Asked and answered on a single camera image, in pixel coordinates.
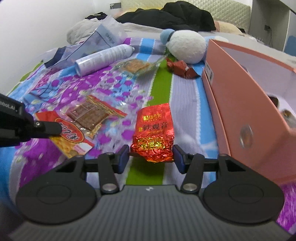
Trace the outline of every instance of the white sticker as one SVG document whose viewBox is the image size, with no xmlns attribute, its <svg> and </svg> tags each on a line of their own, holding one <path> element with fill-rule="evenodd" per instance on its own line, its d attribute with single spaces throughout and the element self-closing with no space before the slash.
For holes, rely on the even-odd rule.
<svg viewBox="0 0 296 241">
<path fill-rule="evenodd" d="M 208 79 L 210 85 L 212 85 L 213 78 L 214 78 L 214 72 L 212 71 L 211 67 L 209 66 L 209 64 L 207 62 L 205 63 L 205 74 L 207 75 L 207 79 Z"/>
</svg>

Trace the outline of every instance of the open box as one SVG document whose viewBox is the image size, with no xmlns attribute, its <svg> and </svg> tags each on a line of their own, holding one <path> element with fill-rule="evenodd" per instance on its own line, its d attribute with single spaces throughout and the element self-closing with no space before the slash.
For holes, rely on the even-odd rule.
<svg viewBox="0 0 296 241">
<path fill-rule="evenodd" d="M 202 81 L 219 152 L 277 184 L 296 180 L 296 128 L 280 113 L 286 109 L 296 116 L 295 70 L 259 52 L 211 40 Z M 279 109 L 267 93 L 278 98 Z"/>
</svg>

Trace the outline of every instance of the cream tufted headboard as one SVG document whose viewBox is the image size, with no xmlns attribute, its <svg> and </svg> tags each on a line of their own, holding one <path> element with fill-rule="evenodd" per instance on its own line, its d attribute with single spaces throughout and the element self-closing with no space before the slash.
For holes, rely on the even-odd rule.
<svg viewBox="0 0 296 241">
<path fill-rule="evenodd" d="M 167 2 L 177 0 L 121 0 L 123 11 L 135 11 L 138 8 L 161 9 Z M 234 24 L 238 28 L 243 28 L 246 33 L 249 31 L 251 19 L 251 7 L 233 0 L 187 0 L 200 9 L 209 11 L 214 20 Z"/>
</svg>

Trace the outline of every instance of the spray can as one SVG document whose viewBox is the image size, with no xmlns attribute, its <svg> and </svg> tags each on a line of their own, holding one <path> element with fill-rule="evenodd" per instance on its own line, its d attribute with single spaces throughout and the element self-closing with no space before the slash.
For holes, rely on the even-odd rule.
<svg viewBox="0 0 296 241">
<path fill-rule="evenodd" d="M 128 58 L 135 48 L 121 44 L 109 49 L 90 54 L 75 61 L 75 70 L 80 77 L 100 70 L 117 60 Z"/>
</svg>

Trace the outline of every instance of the white plush toy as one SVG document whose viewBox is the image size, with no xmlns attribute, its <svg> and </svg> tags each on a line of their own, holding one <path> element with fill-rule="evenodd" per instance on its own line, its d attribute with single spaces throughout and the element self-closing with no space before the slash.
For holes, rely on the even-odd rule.
<svg viewBox="0 0 296 241">
<path fill-rule="evenodd" d="M 191 30 L 165 29 L 160 34 L 160 40 L 166 45 L 169 52 L 187 64 L 196 64 L 205 59 L 210 39 L 228 42 L 226 38 L 221 36 L 202 37 L 199 33 Z"/>
</svg>

